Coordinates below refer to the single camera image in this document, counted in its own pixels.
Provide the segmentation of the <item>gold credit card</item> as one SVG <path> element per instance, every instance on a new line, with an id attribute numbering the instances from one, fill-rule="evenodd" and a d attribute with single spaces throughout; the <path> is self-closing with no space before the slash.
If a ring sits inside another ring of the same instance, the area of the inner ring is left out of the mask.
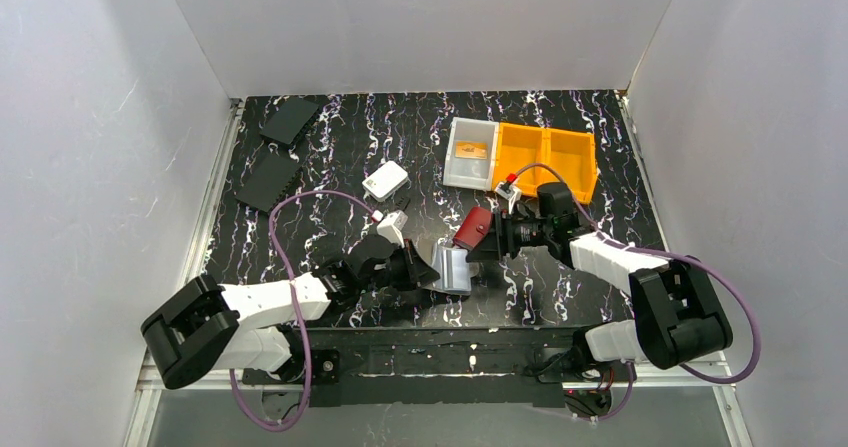
<path id="1" fill-rule="evenodd" d="M 488 145 L 484 142 L 459 141 L 454 154 L 457 158 L 485 160 L 489 157 Z"/>

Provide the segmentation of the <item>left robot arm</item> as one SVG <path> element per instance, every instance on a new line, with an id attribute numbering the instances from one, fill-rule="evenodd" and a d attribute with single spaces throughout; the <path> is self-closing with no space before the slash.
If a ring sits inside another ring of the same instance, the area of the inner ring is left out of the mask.
<path id="1" fill-rule="evenodd" d="M 312 357 L 299 331 L 301 321 L 345 312 L 366 289 L 412 291 L 440 277 L 410 240 L 395 244 L 371 234 L 347 255 L 292 280 L 228 285 L 199 275 L 150 314 L 140 333 L 171 390 L 230 369 L 300 382 Z"/>

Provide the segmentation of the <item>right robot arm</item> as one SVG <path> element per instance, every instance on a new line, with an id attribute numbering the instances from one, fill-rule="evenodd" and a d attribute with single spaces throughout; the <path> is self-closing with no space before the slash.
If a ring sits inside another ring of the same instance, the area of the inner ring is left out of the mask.
<path id="1" fill-rule="evenodd" d="M 630 298 L 633 319 L 579 329 L 563 355 L 566 366 L 586 370 L 624 360 L 669 369 L 732 344 L 732 328 L 703 271 L 687 261 L 612 245 L 582 221 L 563 183 L 541 185 L 537 199 L 535 213 L 473 208 L 453 242 L 466 250 L 469 262 L 500 261 L 525 247 L 544 247 L 564 266 Z"/>

